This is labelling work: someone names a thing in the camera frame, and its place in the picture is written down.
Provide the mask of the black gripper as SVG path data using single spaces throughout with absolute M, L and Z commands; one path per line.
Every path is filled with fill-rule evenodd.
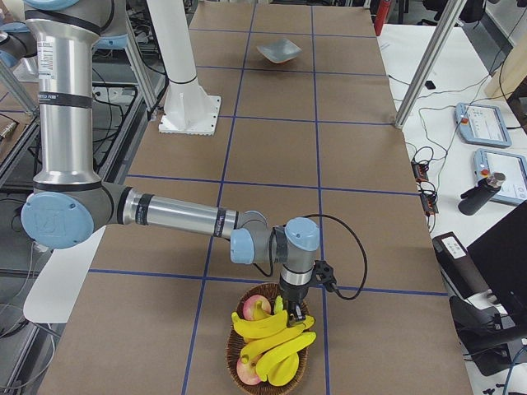
M 280 293 L 283 299 L 283 307 L 288 312 L 288 326 L 295 327 L 305 322 L 305 314 L 302 303 L 308 294 L 307 285 L 295 286 L 286 281 L 280 282 Z

